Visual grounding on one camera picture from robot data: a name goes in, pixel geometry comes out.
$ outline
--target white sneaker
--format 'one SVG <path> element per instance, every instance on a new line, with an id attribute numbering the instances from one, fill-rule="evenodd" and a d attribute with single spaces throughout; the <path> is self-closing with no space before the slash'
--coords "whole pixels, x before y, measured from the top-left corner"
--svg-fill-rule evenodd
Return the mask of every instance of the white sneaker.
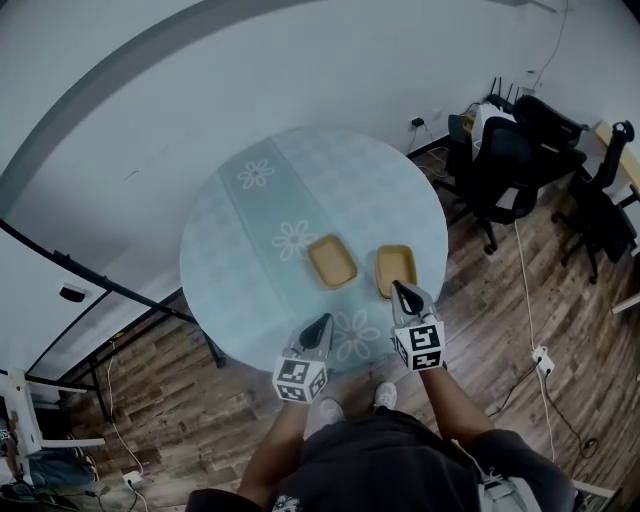
<path id="1" fill-rule="evenodd" d="M 398 401 L 398 390 L 393 382 L 378 384 L 373 398 L 373 407 L 386 407 L 393 411 Z"/>
<path id="2" fill-rule="evenodd" d="M 333 398 L 324 398 L 320 402 L 319 411 L 320 416 L 327 422 L 327 425 L 333 425 L 345 420 L 342 407 Z"/>

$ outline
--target tan tray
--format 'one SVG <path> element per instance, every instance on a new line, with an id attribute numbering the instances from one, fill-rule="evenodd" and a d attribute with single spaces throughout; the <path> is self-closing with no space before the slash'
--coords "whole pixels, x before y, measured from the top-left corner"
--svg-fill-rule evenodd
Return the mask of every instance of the tan tray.
<path id="1" fill-rule="evenodd" d="M 309 260 L 327 288 L 340 288 L 358 275 L 355 261 L 336 235 L 316 240 L 307 251 Z"/>
<path id="2" fill-rule="evenodd" d="M 406 245 L 383 245 L 376 254 L 378 290 L 385 299 L 391 298 L 391 283 L 396 279 L 418 284 L 416 262 Z"/>

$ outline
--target black office chair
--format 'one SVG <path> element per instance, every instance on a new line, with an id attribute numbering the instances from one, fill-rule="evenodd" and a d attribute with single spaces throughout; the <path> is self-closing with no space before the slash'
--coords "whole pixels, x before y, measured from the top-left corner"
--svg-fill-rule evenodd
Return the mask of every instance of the black office chair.
<path id="1" fill-rule="evenodd" d="M 578 124 L 555 111 L 535 96 L 522 96 L 513 105 L 513 118 L 529 133 L 529 137 L 557 152 L 575 148 L 586 124 Z"/>
<path id="2" fill-rule="evenodd" d="M 515 102 L 513 117 L 538 147 L 536 179 L 539 183 L 548 184 L 582 169 L 587 155 L 575 147 L 582 132 L 589 130 L 586 124 L 576 123 L 528 95 Z"/>
<path id="3" fill-rule="evenodd" d="M 631 187 L 631 196 L 617 205 L 613 204 L 603 191 L 613 183 L 622 150 L 634 139 L 634 136 L 633 126 L 629 121 L 614 124 L 607 154 L 596 176 L 592 179 L 586 171 L 582 170 L 571 182 L 569 192 L 576 200 L 576 210 L 569 216 L 556 212 L 551 217 L 553 222 L 563 221 L 579 236 L 578 242 L 560 260 L 562 266 L 566 267 L 569 264 L 569 258 L 585 246 L 593 269 L 593 275 L 589 278 L 591 284 L 596 284 L 598 281 L 596 262 L 598 251 L 604 249 L 609 260 L 617 263 L 627 247 L 634 244 L 637 236 L 624 213 L 626 206 L 640 200 L 635 187 Z"/>
<path id="4" fill-rule="evenodd" d="M 452 142 L 447 170 L 454 176 L 455 185 L 434 180 L 433 187 L 442 187 L 466 203 L 449 226 L 473 213 L 489 236 L 490 244 L 484 250 L 493 254 L 498 244 L 491 223 L 510 224 L 527 215 L 536 205 L 539 188 L 535 177 L 537 150 L 524 128 L 502 117 L 487 119 L 482 146 L 475 160 L 465 141 L 460 116 L 449 116 L 449 135 Z M 496 206 L 509 188 L 517 190 L 513 206 L 509 209 Z"/>

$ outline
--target round table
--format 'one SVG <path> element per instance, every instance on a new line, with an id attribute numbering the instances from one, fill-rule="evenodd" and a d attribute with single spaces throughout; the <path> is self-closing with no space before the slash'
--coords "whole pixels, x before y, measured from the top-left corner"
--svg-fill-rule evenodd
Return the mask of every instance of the round table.
<path id="1" fill-rule="evenodd" d="M 358 266 L 338 290 L 307 246 L 336 234 Z M 347 370 L 394 348 L 391 303 L 376 285 L 378 247 L 411 247 L 418 286 L 436 300 L 447 228 L 422 172 L 392 147 L 344 130 L 295 129 L 228 160 L 203 187 L 184 229 L 180 276 L 189 307 L 230 357 L 273 371 L 292 333 L 333 315 L 329 367 Z"/>

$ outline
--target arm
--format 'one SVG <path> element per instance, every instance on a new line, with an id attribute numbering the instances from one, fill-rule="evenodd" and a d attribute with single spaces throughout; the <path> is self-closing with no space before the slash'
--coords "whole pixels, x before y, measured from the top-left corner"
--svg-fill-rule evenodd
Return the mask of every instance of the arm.
<path id="1" fill-rule="evenodd" d="M 444 368 L 420 372 L 443 439 L 456 439 L 467 448 L 474 439 L 495 427 Z"/>
<path id="2" fill-rule="evenodd" d="M 571 481 L 551 461 L 534 452 L 515 432 L 496 430 L 491 420 L 456 384 L 444 368 L 420 373 L 444 439 L 456 439 L 487 470 L 520 477 L 541 510 L 571 510 Z"/>
<path id="3" fill-rule="evenodd" d="M 280 481 L 298 469 L 309 406 L 286 402 L 244 472 L 238 494 L 266 507 Z"/>

